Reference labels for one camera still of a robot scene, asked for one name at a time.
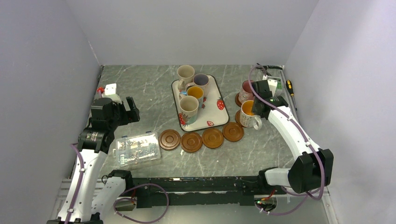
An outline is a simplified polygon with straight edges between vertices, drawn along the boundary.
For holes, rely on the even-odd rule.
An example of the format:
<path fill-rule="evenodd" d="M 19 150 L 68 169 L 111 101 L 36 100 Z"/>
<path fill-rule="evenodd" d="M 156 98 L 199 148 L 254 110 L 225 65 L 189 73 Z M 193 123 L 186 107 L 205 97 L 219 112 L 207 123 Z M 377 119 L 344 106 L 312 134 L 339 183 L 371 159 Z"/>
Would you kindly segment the white mug orange inside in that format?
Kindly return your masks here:
<path fill-rule="evenodd" d="M 260 130 L 262 128 L 262 120 L 259 115 L 253 113 L 253 100 L 245 101 L 240 108 L 240 123 L 244 127 Z"/>

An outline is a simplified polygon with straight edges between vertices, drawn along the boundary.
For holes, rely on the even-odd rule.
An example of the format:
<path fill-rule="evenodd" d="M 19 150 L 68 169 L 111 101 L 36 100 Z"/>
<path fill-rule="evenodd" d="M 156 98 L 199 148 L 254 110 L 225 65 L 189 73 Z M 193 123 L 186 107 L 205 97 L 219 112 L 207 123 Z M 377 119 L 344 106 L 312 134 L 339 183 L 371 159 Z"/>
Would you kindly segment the pink mug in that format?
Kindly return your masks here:
<path fill-rule="evenodd" d="M 254 100 L 255 96 L 252 93 L 252 90 L 250 88 L 250 83 L 252 81 L 246 80 L 242 83 L 241 89 L 239 91 L 239 95 L 237 99 L 241 104 L 243 104 L 247 100 Z"/>

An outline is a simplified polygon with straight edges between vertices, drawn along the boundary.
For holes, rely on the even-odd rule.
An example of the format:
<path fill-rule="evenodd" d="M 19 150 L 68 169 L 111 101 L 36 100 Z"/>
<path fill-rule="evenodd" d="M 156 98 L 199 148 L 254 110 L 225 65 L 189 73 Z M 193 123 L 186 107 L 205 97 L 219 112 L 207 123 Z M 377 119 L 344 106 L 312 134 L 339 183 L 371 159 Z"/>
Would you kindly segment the clear plastic parts box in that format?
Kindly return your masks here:
<path fill-rule="evenodd" d="M 120 167 L 161 158 L 158 136 L 154 132 L 118 138 L 113 153 Z"/>

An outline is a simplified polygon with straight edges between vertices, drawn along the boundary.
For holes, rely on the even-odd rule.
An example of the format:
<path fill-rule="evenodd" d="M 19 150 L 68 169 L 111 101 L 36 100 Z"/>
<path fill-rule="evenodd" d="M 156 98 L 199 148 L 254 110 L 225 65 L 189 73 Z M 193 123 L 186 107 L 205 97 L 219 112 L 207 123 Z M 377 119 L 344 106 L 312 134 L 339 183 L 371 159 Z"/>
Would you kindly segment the brown wooden coaster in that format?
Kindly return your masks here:
<path fill-rule="evenodd" d="M 203 145 L 201 136 L 196 133 L 185 133 L 181 137 L 181 148 L 187 153 L 197 152 Z"/>
<path fill-rule="evenodd" d="M 173 129 L 167 129 L 160 134 L 159 144 L 164 150 L 176 149 L 180 144 L 181 136 Z"/>
<path fill-rule="evenodd" d="M 247 127 L 247 122 L 244 114 L 241 110 L 238 110 L 235 114 L 235 122 L 241 125 L 242 127 Z"/>
<path fill-rule="evenodd" d="M 219 148 L 224 142 L 222 132 L 217 128 L 206 129 L 202 134 L 202 142 L 207 148 Z"/>
<path fill-rule="evenodd" d="M 244 136 L 244 130 L 241 125 L 236 122 L 229 122 L 222 129 L 223 136 L 230 142 L 240 141 Z"/>
<path fill-rule="evenodd" d="M 241 105 L 243 104 L 243 101 L 245 100 L 244 98 L 241 98 L 242 99 L 242 101 L 240 101 L 240 94 L 239 93 L 237 93 L 236 95 L 235 95 L 235 103 L 236 103 L 236 105 L 238 106 L 238 107 L 241 107 Z"/>

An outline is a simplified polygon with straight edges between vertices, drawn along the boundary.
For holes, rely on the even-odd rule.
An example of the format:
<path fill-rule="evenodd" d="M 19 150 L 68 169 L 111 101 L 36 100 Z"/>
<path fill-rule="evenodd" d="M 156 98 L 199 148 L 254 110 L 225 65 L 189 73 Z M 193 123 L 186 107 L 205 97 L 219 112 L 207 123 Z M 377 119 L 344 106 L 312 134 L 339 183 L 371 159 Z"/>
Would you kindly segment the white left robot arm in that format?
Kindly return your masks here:
<path fill-rule="evenodd" d="M 140 111 L 131 96 L 126 98 L 129 110 L 121 100 L 98 98 L 91 105 L 88 125 L 71 148 L 76 152 L 76 167 L 66 200 L 56 219 L 49 224 L 101 224 L 104 214 L 119 195 L 128 196 L 134 190 L 132 174 L 114 170 L 109 174 L 113 186 L 105 187 L 94 196 L 99 172 L 119 126 L 140 121 Z"/>

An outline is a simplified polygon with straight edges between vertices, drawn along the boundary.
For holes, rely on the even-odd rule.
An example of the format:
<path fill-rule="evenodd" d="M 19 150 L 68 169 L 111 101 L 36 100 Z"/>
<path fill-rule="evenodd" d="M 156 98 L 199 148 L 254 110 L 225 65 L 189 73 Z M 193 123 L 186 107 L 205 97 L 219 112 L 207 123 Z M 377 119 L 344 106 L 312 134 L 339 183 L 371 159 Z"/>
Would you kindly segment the cream patterned mug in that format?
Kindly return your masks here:
<path fill-rule="evenodd" d="M 199 101 L 194 96 L 182 97 L 179 106 L 183 124 L 191 125 L 197 120 Z"/>

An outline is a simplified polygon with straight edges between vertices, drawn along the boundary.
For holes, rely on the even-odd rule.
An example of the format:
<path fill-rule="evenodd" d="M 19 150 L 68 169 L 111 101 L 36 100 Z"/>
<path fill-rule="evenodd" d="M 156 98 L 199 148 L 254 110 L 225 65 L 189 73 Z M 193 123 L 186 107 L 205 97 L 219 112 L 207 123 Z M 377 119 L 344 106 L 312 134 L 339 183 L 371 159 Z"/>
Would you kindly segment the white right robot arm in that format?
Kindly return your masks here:
<path fill-rule="evenodd" d="M 252 82 L 254 104 L 252 113 L 269 121 L 281 134 L 294 158 L 291 168 L 267 168 L 259 172 L 257 187 L 264 194 L 275 186 L 291 188 L 295 193 L 324 190 L 331 182 L 334 156 L 322 149 L 303 130 L 293 116 L 286 100 L 274 97 L 266 80 Z"/>

